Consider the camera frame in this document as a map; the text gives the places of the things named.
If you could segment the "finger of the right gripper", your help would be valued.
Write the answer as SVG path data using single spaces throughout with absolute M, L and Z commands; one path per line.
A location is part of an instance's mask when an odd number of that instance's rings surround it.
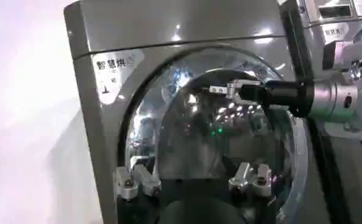
M 237 89 L 228 91 L 227 98 L 240 105 L 250 105 L 249 100 L 244 100 L 240 96 L 240 92 Z
M 254 80 L 232 80 L 224 86 L 209 86 L 209 93 L 213 94 L 234 94 L 243 85 L 258 86 L 261 85 L 260 81 Z

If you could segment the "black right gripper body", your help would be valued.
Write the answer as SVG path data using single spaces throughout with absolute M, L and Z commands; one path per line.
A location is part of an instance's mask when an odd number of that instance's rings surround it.
M 263 108 L 285 106 L 295 117 L 308 117 L 314 102 L 314 81 L 270 80 L 257 85 L 243 84 L 238 94 L 242 100 L 256 102 Z

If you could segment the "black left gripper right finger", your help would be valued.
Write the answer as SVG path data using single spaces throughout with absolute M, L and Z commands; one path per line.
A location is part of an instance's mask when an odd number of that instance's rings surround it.
M 257 197 L 272 195 L 272 170 L 267 164 L 253 168 L 251 163 L 242 162 L 236 174 L 228 180 L 228 190 Z

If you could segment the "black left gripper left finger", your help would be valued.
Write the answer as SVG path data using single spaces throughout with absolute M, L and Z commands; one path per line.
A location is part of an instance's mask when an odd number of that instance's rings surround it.
M 113 171 L 114 200 L 134 200 L 139 193 L 158 197 L 162 186 L 155 163 L 155 156 L 133 156 L 128 166 L 116 167 Z

